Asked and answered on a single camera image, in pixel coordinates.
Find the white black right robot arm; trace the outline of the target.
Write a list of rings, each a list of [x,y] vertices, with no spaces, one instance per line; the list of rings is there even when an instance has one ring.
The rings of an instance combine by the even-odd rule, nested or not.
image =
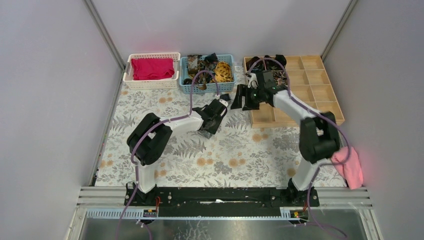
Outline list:
[[[329,159],[340,149],[339,128],[335,115],[320,112],[296,97],[290,87],[278,85],[270,70],[258,73],[247,72],[246,84],[238,84],[231,109],[243,111],[259,110],[261,103],[286,113],[299,126],[299,151],[302,156],[296,174],[291,178],[287,201],[293,206],[301,205],[306,199],[316,170],[324,159]]]

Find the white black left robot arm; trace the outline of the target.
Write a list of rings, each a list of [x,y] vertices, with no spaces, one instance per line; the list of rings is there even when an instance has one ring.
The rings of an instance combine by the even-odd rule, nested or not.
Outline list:
[[[228,105],[224,99],[213,99],[210,104],[192,108],[187,115],[162,119],[151,112],[142,119],[126,141],[130,160],[135,164],[135,197],[142,205],[148,206],[155,200],[156,162],[170,138],[188,132],[211,138],[226,116]]]

